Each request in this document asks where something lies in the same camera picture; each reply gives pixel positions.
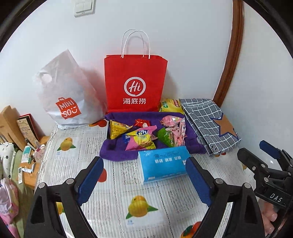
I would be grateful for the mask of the right hand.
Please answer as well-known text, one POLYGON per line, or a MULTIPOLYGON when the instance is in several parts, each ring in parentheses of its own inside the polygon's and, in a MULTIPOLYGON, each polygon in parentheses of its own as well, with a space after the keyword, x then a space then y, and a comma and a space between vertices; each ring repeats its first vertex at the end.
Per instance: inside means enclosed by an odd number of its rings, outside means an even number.
POLYGON ((267 236, 274 231, 275 227, 273 226, 272 222, 275 222, 278 214, 275 212, 273 204, 262 199, 259 200, 259 206, 263 219, 265 236, 267 236))

